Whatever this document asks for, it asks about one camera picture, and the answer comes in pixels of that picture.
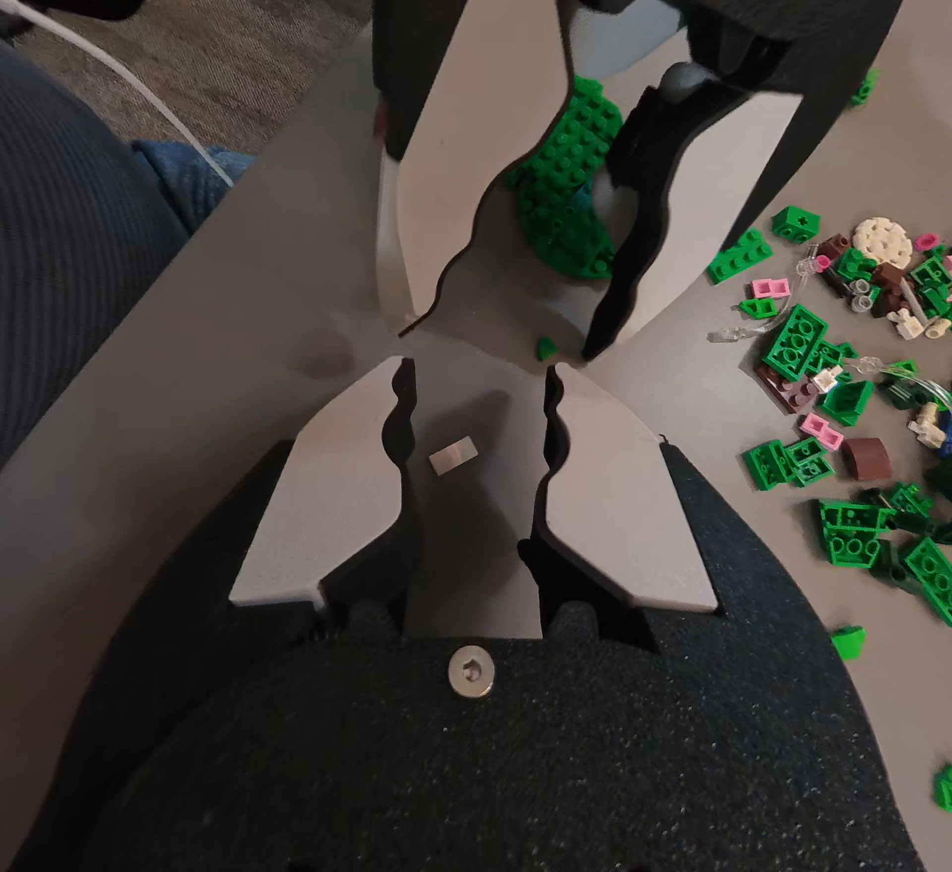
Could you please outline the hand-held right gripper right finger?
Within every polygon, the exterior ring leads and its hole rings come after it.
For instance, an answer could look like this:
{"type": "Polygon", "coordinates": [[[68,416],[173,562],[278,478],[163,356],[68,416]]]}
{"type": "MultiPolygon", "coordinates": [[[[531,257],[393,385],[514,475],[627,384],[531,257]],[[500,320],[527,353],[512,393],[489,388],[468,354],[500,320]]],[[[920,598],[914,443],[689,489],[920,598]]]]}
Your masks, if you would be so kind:
{"type": "Polygon", "coordinates": [[[543,635],[571,603],[592,609],[602,638],[646,638],[646,609],[716,614],[661,438],[567,363],[546,370],[543,413],[545,472],[518,545],[543,635]]]}

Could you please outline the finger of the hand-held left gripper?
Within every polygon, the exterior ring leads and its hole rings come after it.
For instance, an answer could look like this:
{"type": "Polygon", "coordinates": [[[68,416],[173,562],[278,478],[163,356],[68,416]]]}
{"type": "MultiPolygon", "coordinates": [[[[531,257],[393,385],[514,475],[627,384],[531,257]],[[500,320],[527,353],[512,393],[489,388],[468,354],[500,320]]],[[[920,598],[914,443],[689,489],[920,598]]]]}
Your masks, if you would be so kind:
{"type": "Polygon", "coordinates": [[[485,193],[564,112],[575,3],[377,0],[377,289],[393,333],[435,307],[485,193]]]}
{"type": "Polygon", "coordinates": [[[614,193],[634,194],[634,216],[583,361],[636,335],[712,262],[801,102],[731,87],[694,62],[646,88],[605,162],[614,193]]]}

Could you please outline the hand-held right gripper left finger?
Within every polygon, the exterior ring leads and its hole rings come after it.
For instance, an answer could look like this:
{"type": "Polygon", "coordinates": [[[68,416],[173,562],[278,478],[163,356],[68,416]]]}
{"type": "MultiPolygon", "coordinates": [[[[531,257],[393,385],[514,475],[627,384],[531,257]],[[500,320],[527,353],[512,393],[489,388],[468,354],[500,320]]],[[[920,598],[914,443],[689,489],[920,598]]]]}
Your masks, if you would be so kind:
{"type": "Polygon", "coordinates": [[[237,606],[398,603],[422,559],[415,363],[384,360],[302,428],[232,584],[237,606]]]}

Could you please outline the green lego plate assembly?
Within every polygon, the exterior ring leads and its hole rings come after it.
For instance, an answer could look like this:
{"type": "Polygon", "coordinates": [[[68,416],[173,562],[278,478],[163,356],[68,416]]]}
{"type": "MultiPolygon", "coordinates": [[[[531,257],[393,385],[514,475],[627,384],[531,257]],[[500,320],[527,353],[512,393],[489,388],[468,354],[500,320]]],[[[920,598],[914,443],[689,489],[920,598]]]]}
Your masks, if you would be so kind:
{"type": "Polygon", "coordinates": [[[507,175],[531,249],[567,278],[611,277],[615,249],[593,208],[591,188],[622,126],[601,83],[576,76],[565,114],[541,148],[507,175]]]}

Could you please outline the tan curved lego piece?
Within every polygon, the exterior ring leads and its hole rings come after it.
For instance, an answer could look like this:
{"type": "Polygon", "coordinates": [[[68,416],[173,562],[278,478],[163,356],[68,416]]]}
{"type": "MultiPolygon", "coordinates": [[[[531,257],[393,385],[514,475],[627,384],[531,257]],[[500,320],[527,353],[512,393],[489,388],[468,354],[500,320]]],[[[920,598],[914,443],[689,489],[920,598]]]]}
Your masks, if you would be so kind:
{"type": "Polygon", "coordinates": [[[478,449],[470,436],[461,437],[453,443],[438,449],[429,457],[429,464],[437,477],[442,477],[461,465],[476,459],[478,449]]]}

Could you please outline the cluster of green lego parts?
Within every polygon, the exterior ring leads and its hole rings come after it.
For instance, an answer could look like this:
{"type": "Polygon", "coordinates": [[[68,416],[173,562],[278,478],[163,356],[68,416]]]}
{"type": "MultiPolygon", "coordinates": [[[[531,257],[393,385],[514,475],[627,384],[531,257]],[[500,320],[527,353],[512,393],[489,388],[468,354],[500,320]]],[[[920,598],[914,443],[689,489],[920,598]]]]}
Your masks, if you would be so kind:
{"type": "MultiPolygon", "coordinates": [[[[914,50],[905,38],[881,51],[868,104],[847,109],[824,143],[756,219],[776,250],[756,278],[784,276],[811,245],[851,243],[855,225],[886,218],[910,241],[937,232],[950,239],[950,55],[914,50]]],[[[828,656],[849,679],[904,822],[932,831],[950,848],[950,812],[936,801],[936,780],[950,766],[950,625],[902,558],[921,532],[887,527],[881,496],[926,502],[928,519],[950,521],[950,502],[925,475],[941,462],[931,443],[949,415],[925,409],[912,385],[841,363],[839,382],[795,414],[766,384],[763,355],[778,330],[746,342],[711,343],[718,370],[739,364],[715,385],[702,447],[750,488],[755,527],[790,569],[820,620],[820,646],[799,636],[759,636],[785,654],[828,656]]]]}

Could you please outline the person's blue jeans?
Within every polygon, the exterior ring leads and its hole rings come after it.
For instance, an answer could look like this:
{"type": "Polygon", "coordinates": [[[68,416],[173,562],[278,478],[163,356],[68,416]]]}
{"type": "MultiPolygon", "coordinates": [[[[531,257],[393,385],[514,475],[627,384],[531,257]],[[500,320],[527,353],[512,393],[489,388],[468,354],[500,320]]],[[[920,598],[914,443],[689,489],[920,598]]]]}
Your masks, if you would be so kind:
{"type": "Polygon", "coordinates": [[[189,235],[229,193],[230,185],[188,143],[133,140],[129,147],[189,235]]]}

